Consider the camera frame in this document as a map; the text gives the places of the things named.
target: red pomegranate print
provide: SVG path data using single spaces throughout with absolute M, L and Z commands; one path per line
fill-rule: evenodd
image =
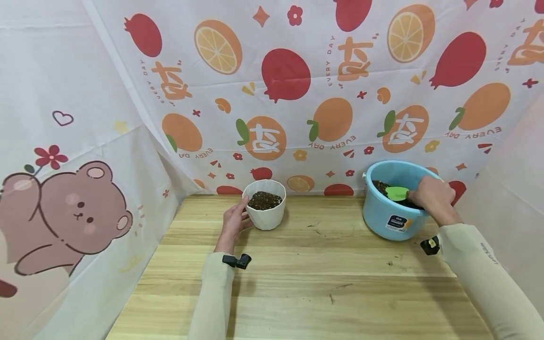
M 216 189 L 218 195 L 241 195 L 242 191 L 231 186 L 220 186 Z
M 538 14 L 544 14 L 544 0 L 535 1 L 535 12 Z
M 336 2 L 336 24 L 344 32 L 359 27 L 370 12 L 372 0 L 334 0 Z
M 135 14 L 130 20 L 125 18 L 125 31 L 131 34 L 136 47 L 146 56 L 154 58 L 163 49 L 163 38 L 159 28 L 145 14 Z
M 252 169 L 250 172 L 253 175 L 255 181 L 269 180 L 272 178 L 272 170 L 268 168 Z
M 491 0 L 489 8 L 499 8 L 503 5 L 504 0 Z
M 261 66 L 264 92 L 274 103 L 279 99 L 297 100 L 310 89 L 310 69 L 303 58 L 291 50 L 277 48 L 264 56 Z
M 353 189 L 346 184 L 332 184 L 325 188 L 325 196 L 353 196 Z
M 433 78 L 429 81 L 436 90 L 440 85 L 450 88 L 463 85 L 480 71 L 484 63 L 484 39 L 474 32 L 457 36 L 444 50 Z
M 466 185 L 463 182 L 460 181 L 451 181 L 448 183 L 449 186 L 455 190 L 455 198 L 452 202 L 452 206 L 454 206 L 457 201 L 461 198 L 461 196 L 465 193 L 467 190 Z

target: beige sleeve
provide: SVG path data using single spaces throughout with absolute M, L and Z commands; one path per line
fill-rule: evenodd
M 544 322 L 476 227 L 440 228 L 440 247 L 495 339 L 542 340 Z
M 202 288 L 187 340 L 225 340 L 231 311 L 234 268 L 222 262 L 224 252 L 208 256 L 202 272 Z

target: green leaf print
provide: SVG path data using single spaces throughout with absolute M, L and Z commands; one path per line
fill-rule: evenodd
M 246 145 L 249 142 L 249 129 L 245 122 L 240 118 L 236 120 L 236 130 L 242 138 L 242 140 L 238 141 L 238 145 Z
M 34 173 L 34 167 L 30 164 L 27 164 L 24 166 L 24 170 L 26 172 L 28 172 L 29 174 L 33 174 Z
M 319 123 L 317 123 L 314 120 L 307 120 L 306 124 L 312 126 L 310 128 L 310 134 L 309 134 L 308 138 L 310 139 L 310 141 L 316 141 L 317 136 L 319 135 Z
M 168 141 L 170 142 L 170 145 L 174 149 L 174 152 L 177 152 L 177 144 L 176 144 L 176 141 L 174 140 L 174 138 L 169 134 L 166 135 L 166 138 L 168 138 Z
M 463 119 L 463 116 L 465 115 L 465 109 L 462 107 L 458 107 L 457 110 L 455 110 L 455 112 L 457 112 L 458 115 L 455 118 L 453 118 L 452 123 L 449 125 L 450 131 L 455 129 L 457 125 L 459 125 L 459 123 Z
M 384 131 L 376 135 L 378 138 L 385 136 L 386 134 L 389 133 L 389 131 L 391 131 L 391 129 L 393 128 L 393 125 L 395 124 L 395 116 L 396 116 L 395 110 L 391 110 L 387 113 L 387 116 L 385 117 L 385 120 L 384 120 Z

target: wooden tabletop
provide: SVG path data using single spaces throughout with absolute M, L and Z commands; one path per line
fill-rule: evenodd
M 108 340 L 185 340 L 201 271 L 238 197 L 185 199 Z M 290 196 L 283 223 L 252 229 L 237 255 L 229 339 L 491 339 L 455 275 L 414 239 L 390 242 L 362 219 L 363 199 Z

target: soil in bucket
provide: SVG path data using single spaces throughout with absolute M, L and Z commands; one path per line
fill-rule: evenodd
M 268 210 L 280 205 L 281 201 L 282 199 L 278 195 L 257 191 L 249 200 L 248 206 L 255 210 Z
M 372 181 L 372 184 L 374 184 L 374 186 L 376 187 L 376 189 L 381 192 L 381 194 L 385 197 L 387 197 L 387 191 L 385 190 L 386 188 L 390 187 L 389 184 L 387 183 L 383 183 L 381 181 Z M 419 205 L 417 204 L 414 204 L 412 201 L 410 201 L 409 199 L 405 199 L 405 200 L 402 200 L 402 201 L 396 201 L 395 203 L 398 203 L 402 206 L 405 206 L 407 208 L 412 208 L 412 209 L 419 209 L 419 210 L 423 210 L 422 207 L 420 207 Z

